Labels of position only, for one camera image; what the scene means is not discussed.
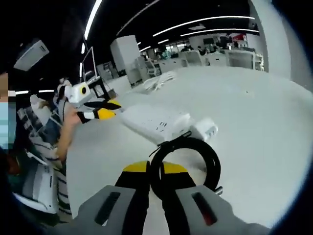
white device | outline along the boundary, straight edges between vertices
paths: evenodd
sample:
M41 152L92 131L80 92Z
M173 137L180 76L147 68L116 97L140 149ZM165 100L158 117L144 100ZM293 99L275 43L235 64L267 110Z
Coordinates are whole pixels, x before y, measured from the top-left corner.
M68 101L74 106L78 107L87 102L92 96L90 88L86 82L76 84L74 86L65 86L64 95L68 98Z
M49 50L45 44L41 40L35 40L19 54L19 58L13 67L18 70L28 71L48 53Z
M189 113L171 108L138 104L121 114L122 122L149 141L160 144L191 131L191 136L206 141L218 131L215 123L205 118L195 122Z

black ceiling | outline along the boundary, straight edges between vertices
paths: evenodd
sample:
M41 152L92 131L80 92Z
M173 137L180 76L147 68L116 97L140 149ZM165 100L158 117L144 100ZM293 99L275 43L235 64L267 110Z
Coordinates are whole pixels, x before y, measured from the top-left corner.
M102 0L93 21L88 46L94 47L97 64L110 61L110 44L125 23L152 0ZM42 61L28 72L12 70L9 83L15 90L55 89L58 78L78 78L82 60L81 44L87 20L95 0L19 1L12 6L7 20L10 24L1 46L1 70L8 69L17 53L33 38L40 38L50 50ZM182 39L191 32L189 24L152 37L153 34L184 22L214 16L250 16L247 0L160 0L136 17L118 35L135 35L140 48L156 46L157 42ZM245 28L246 19L218 19L201 22L206 29Z

ceiling light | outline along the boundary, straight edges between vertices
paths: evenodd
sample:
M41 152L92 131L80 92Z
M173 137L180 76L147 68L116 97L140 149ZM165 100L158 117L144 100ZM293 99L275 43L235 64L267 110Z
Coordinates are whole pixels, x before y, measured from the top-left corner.
M40 90L39 93L54 92L54 90Z
M19 91L19 92L15 92L15 94L27 94L28 91Z
M182 34L181 37L191 35L191 34L196 34L196 33L205 33L205 32L213 32L213 31L235 31L235 30L248 31L248 32L254 32L254 33L259 32L257 30L243 29L243 28L217 28L217 29L209 29L209 30L202 30L202 31L197 31L197 32L192 32L192 33L186 33L186 34Z
M93 19L98 11L98 8L101 4L102 0L96 0L92 10L91 10L91 13L90 13L90 16L89 16L89 19L87 21L87 26L86 26L86 30L85 30L85 34L84 34L84 37L85 39L87 40L88 38L88 35L89 35L89 32L90 32L90 28L91 28L91 25L92 25L92 22L93 22Z
M83 43L82 44L82 52L81 52L82 54L84 54L85 53L85 44Z
M79 77L82 77L83 63L79 64Z
M168 39L163 40L163 41L161 41L161 42L158 42L158 44L165 43L165 42L167 42L167 41L168 41Z
M178 28L178 27L181 27L181 26L184 26L184 25L187 25L187 24L192 24L192 23L195 23L195 22L199 22L199 21L207 21L207 20L214 20L214 19L223 19L223 18L240 18L240 19L252 19L254 20L254 17L250 17L250 16L216 16L216 17L209 17L209 18L203 18L203 19L199 19L199 20L195 20L195 21L189 21L189 22L186 22L186 23L181 23L179 25L176 25L176 26L173 26L173 27L170 27L166 30L163 30L159 33L156 33L153 35L153 37L157 36L157 35L160 35L161 33L165 33L169 30L172 30L174 28Z
M141 49L139 52L142 52L142 51L144 51L144 50L146 50L146 49L149 49L151 46L148 46L148 47L145 47L144 49Z

white pillar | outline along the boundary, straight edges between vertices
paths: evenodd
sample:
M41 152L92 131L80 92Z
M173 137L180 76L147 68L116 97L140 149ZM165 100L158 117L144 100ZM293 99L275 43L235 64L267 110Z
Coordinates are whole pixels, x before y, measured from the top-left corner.
M115 39L111 44L111 53L117 70L125 70L131 84L141 79L135 65L135 59L140 57L140 52L134 35Z
M265 71L291 79L291 54L282 16L270 0L250 0L249 5L264 42Z
M117 71L125 70L140 56L136 37L130 35L115 39L111 44L111 53Z

office desk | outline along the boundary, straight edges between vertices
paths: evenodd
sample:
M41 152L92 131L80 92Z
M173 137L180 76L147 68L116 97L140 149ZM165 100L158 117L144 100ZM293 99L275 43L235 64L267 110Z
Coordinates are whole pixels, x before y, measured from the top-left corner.
M208 62L210 62L210 66L228 66L227 62L227 57L225 54L217 54L217 53L211 53L211 54L206 54L203 56L205 62L206 59Z
M313 142L313 96L284 78L243 68L188 67L150 95L118 97L124 108L136 103L166 104L196 120L211 117L219 132L209 144L221 161L222 198L246 222L272 227L286 212L304 180ZM67 154L67 186L73 216L123 168L146 160L152 143L123 126L118 117L92 120L77 128ZM181 149L166 161L182 164L197 184L204 162ZM168 234L161 202L150 192L144 234Z

